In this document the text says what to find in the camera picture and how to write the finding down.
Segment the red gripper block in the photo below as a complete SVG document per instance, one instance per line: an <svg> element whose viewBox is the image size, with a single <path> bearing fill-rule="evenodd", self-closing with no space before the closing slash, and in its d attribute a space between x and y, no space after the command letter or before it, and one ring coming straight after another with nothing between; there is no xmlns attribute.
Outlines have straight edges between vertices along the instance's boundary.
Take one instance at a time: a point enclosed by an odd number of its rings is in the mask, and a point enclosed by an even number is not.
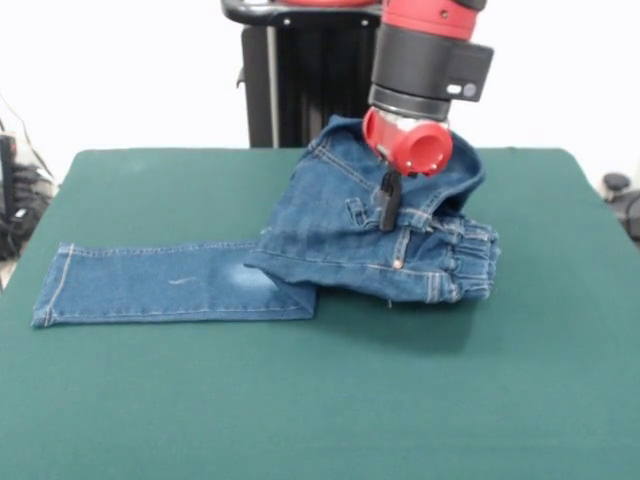
<svg viewBox="0 0 640 480"><path fill-rule="evenodd" d="M375 107L364 116L362 130L370 149L394 169L385 173L380 186L379 229L392 231L402 200L400 173L440 173L453 153L453 138L440 122L403 117Z"/></svg>

